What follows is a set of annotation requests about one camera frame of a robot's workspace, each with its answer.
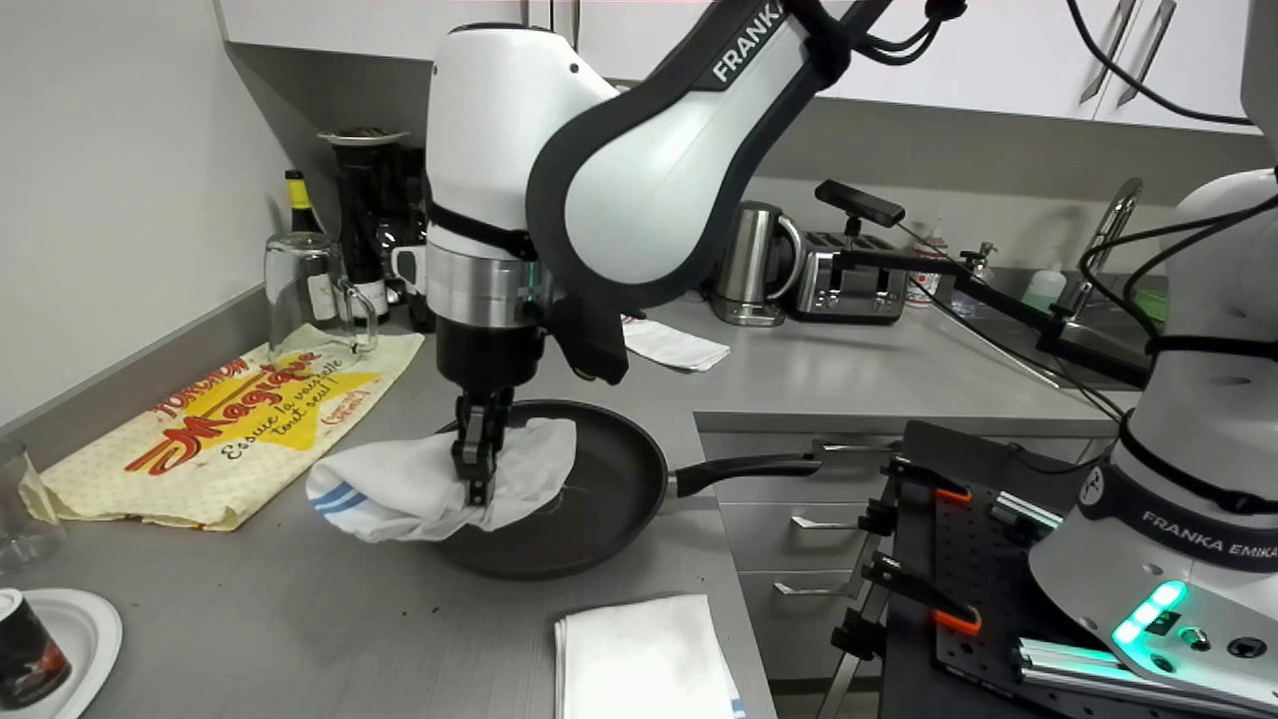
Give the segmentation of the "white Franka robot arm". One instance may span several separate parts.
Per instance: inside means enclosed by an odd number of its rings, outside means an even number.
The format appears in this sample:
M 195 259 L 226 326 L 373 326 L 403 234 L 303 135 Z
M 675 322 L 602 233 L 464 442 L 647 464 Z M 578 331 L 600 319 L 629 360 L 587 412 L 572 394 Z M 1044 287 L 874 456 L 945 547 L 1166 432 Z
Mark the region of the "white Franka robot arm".
M 491 499 L 507 406 L 558 347 L 587 379 L 628 372 L 620 319 L 709 274 L 747 179 L 856 58 L 912 65 L 966 0 L 709 0 L 629 89 L 558 30 L 464 25 L 427 90 L 427 238 L 414 291 L 460 387 L 450 470 Z

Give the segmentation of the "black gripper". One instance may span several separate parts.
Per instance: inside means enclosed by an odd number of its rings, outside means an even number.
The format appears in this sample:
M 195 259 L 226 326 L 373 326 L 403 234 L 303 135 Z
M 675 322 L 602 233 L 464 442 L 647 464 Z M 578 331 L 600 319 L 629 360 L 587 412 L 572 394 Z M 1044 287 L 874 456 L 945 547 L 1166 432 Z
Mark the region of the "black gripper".
M 464 387 L 456 399 L 456 474 L 466 482 L 466 504 L 491 504 L 491 480 L 504 452 L 512 390 L 535 376 L 542 360 L 538 326 L 472 326 L 436 322 L 436 367 Z

